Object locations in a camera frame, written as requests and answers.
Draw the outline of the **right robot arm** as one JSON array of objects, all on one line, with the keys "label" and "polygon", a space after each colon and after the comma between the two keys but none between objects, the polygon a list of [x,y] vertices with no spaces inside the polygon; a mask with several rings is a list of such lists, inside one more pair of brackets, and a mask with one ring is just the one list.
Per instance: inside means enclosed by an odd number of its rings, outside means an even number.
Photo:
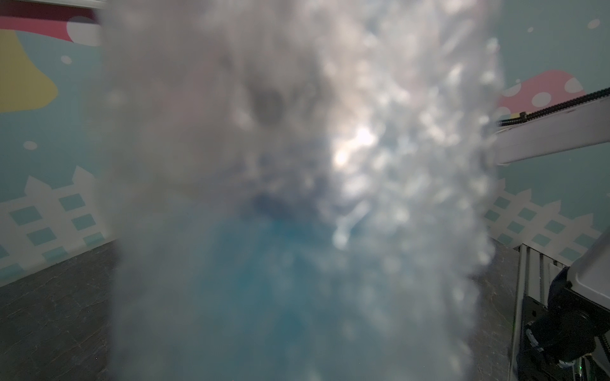
[{"label": "right robot arm", "polygon": [[[599,90],[500,123],[501,164],[604,144],[609,92]],[[486,214],[489,233],[519,252],[511,380],[609,378],[609,234],[559,203],[532,206],[503,191]]]}]

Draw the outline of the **clear bubble wrap sheet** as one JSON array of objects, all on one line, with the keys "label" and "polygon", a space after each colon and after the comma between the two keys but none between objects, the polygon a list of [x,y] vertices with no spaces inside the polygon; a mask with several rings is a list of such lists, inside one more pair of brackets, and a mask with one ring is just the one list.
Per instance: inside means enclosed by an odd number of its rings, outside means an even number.
[{"label": "clear bubble wrap sheet", "polygon": [[116,237],[114,380],[157,375],[173,243],[258,197],[395,238],[416,269],[422,380],[469,380],[492,260],[499,1],[109,1],[90,121]]}]

